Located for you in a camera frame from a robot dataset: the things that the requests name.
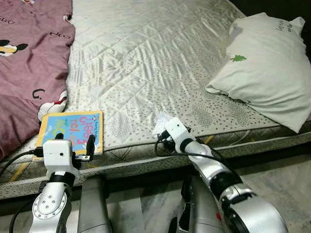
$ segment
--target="colorful book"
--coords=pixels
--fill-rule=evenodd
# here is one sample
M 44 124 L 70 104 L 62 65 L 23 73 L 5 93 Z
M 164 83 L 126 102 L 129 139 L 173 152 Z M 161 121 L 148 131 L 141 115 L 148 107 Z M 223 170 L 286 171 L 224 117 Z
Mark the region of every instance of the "colorful book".
M 95 152 L 103 152 L 103 113 L 77 112 L 77 113 L 50 113 L 43 117 L 37 140 L 37 147 L 41 147 L 46 141 L 55 139 L 58 133 L 64 135 L 64 139 L 72 141 L 72 150 L 76 155 L 86 154 L 88 137 L 95 136 Z

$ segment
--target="cartoon print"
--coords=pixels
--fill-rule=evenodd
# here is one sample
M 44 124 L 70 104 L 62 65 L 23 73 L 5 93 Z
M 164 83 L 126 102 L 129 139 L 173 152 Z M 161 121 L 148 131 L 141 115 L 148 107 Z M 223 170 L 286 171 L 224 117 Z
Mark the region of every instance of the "cartoon print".
M 71 20 L 71 15 L 69 16 L 63 16 L 63 20 L 67 23 L 70 23 L 70 20 Z
M 51 103 L 44 103 L 40 106 L 38 111 L 38 118 L 42 121 L 44 115 L 48 113 L 60 113 L 64 110 L 67 103 L 67 91 L 60 94 L 58 101 Z
M 34 4 L 34 0 L 22 0 L 24 3 L 30 3 L 30 4 Z
M 241 55 L 235 55 L 234 58 L 231 58 L 230 60 L 232 60 L 233 62 L 241 62 L 246 60 L 247 58 Z
M 34 91 L 33 91 L 33 98 L 34 98 L 34 99 L 42 99 L 42 98 L 39 96 L 38 92 L 45 92 L 45 90 L 44 90 L 44 89 L 36 89 L 36 90 L 34 90 Z
M 16 53 L 17 51 L 24 50 L 28 47 L 27 44 L 20 44 L 17 46 L 9 45 L 9 40 L 0 40 L 0 56 L 8 57 L 12 54 Z

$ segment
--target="yellow book border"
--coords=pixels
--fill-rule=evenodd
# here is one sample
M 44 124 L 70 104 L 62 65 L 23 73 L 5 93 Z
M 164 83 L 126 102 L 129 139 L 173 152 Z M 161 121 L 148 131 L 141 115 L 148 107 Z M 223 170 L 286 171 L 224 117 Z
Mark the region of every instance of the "yellow book border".
M 47 129 L 48 126 L 48 120 L 49 117 L 55 117 L 55 116 L 71 116 L 71 115 L 92 115 L 92 114 L 98 114 L 99 113 L 99 120 L 100 120 L 100 130 L 99 130 L 99 142 L 101 147 L 95 149 L 95 153 L 102 153 L 103 152 L 103 133 L 104 133 L 104 122 L 103 122 L 103 112 L 102 111 L 91 111 L 91 112 L 74 112 L 74 113 L 49 113 L 43 116 L 42 122 L 41 122 L 41 127 L 37 139 L 36 146 L 41 147 L 43 138 L 44 138 L 44 133 Z M 75 150 L 76 154 L 83 154 L 85 153 L 86 149 L 83 150 Z

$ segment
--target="white pillow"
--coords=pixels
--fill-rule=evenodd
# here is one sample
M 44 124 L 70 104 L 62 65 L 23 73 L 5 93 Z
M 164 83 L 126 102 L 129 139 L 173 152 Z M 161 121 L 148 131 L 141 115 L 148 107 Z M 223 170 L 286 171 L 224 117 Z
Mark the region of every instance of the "white pillow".
M 311 66 L 300 37 L 305 21 L 265 13 L 237 19 L 227 60 L 206 86 L 240 99 L 264 116 L 299 132 L 311 112 Z

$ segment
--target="connector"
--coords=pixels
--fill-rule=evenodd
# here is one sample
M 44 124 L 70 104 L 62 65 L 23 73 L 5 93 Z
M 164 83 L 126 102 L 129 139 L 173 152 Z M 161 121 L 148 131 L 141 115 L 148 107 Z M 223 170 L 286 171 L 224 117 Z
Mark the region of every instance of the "connector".
M 169 132 L 167 132 L 167 130 L 166 130 L 166 131 L 164 131 L 163 133 L 158 134 L 158 135 L 157 135 L 157 138 L 158 138 L 159 141 L 161 141 L 161 140 L 163 140 L 163 139 L 168 138 L 169 136 L 170 136 L 170 134 L 169 134 Z
M 43 158 L 43 147 L 37 147 L 29 151 L 29 154 L 34 154 L 38 158 Z

